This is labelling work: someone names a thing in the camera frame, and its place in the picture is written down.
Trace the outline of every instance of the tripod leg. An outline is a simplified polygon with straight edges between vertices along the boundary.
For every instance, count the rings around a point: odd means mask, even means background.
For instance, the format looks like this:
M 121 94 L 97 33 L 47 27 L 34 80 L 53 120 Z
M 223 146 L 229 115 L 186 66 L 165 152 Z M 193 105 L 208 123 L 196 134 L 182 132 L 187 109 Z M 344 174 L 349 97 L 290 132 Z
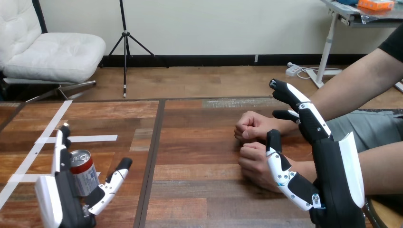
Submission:
M 130 56 L 130 49 L 129 49 L 129 39 L 126 39 L 126 49 L 127 49 L 127 55 L 130 58 L 131 56 Z
M 127 51 L 127 58 L 126 59 L 130 59 L 130 49 L 129 49 L 129 38 L 127 38 L 127 36 L 125 37 L 126 39 L 126 51 Z
M 112 55 L 112 53 L 115 51 L 116 47 L 119 45 L 120 41 L 123 39 L 123 35 L 120 37 L 118 42 L 115 44 L 114 48 L 112 49 L 111 53 L 109 53 L 109 57 Z
M 138 45 L 140 45 L 142 48 L 144 48 L 144 50 L 146 50 L 148 53 L 150 53 L 150 55 L 152 55 L 153 57 L 157 57 L 156 55 L 154 55 L 150 50 L 148 50 L 146 47 L 144 47 L 140 42 L 138 42 L 132 35 L 129 35 L 131 39 L 133 39 Z M 162 59 L 162 63 L 165 65 L 166 68 L 169 68 L 168 64 L 166 64 L 165 60 Z
M 123 69 L 123 97 L 126 97 L 126 48 L 125 48 L 125 67 Z
M 142 48 L 144 48 L 144 50 L 146 50 L 148 53 L 150 53 L 150 55 L 152 55 L 153 57 L 155 56 L 150 50 L 148 50 L 146 47 L 144 47 L 140 42 L 137 41 L 137 39 L 135 39 L 132 35 L 129 35 L 130 38 L 132 38 L 138 45 L 140 45 Z

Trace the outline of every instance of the desk leg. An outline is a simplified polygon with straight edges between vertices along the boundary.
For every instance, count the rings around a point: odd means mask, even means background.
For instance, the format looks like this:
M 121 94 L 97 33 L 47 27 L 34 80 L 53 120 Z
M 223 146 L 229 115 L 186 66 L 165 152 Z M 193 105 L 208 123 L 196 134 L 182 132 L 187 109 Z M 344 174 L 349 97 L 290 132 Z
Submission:
M 330 49 L 332 47 L 333 36 L 335 34 L 336 22 L 338 17 L 339 14 L 333 12 L 332 23 L 330 24 L 329 34 L 326 38 L 325 48 L 323 49 L 322 59 L 320 60 L 319 70 L 317 74 L 315 74 L 313 70 L 307 70 L 309 77 L 311 77 L 318 88 L 323 86 L 323 73 L 325 72 L 327 58 L 329 57 Z

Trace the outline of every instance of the orange box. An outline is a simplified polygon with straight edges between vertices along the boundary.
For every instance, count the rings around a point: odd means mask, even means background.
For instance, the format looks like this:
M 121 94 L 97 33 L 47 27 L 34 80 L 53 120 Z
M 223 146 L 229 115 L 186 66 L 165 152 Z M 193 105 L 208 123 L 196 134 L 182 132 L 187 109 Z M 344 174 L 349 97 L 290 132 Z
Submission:
M 358 6 L 371 10 L 391 10 L 394 6 L 394 1 L 390 0 L 360 0 Z

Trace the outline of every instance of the tripod stand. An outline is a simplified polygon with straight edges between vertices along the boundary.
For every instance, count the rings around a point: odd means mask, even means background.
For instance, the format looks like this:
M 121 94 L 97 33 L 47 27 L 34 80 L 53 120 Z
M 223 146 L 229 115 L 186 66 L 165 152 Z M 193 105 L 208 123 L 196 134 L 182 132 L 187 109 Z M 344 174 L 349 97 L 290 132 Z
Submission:
M 115 51 L 116 47 L 119 45 L 120 41 L 124 38 L 124 43 L 125 43 L 125 52 L 124 52 L 124 58 L 125 58 L 125 68 L 123 70 L 124 74 L 124 79 L 123 79 L 123 97 L 126 97 L 126 72 L 127 72 L 127 58 L 131 58 L 132 56 L 130 55 L 130 49 L 129 49 L 129 38 L 134 40 L 138 45 L 140 45 L 144 50 L 146 50 L 148 53 L 150 53 L 151 56 L 156 57 L 150 50 L 148 50 L 144 45 L 142 45 L 139 41 L 137 41 L 132 35 L 130 35 L 130 32 L 127 31 L 126 29 L 126 20 L 125 20 L 125 11 L 123 9 L 123 0 L 119 0 L 120 3 L 120 12 L 122 14 L 122 22 L 123 22 L 123 32 L 122 36 L 118 40 L 118 42 L 115 44 L 114 48 L 112 51 L 109 53 L 109 57 L 111 57 L 112 53 Z M 166 68 L 168 68 L 168 65 L 163 61 L 163 64 Z

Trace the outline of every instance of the gray shorts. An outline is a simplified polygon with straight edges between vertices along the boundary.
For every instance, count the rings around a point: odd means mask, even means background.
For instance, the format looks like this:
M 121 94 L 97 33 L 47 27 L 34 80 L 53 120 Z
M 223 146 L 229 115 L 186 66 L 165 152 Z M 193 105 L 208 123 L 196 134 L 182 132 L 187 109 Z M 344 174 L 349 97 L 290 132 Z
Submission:
M 403 141 L 402 116 L 391 111 L 354 111 L 327 122 L 335 141 L 342 140 L 349 132 L 354 133 L 357 151 L 362 152 L 395 142 Z

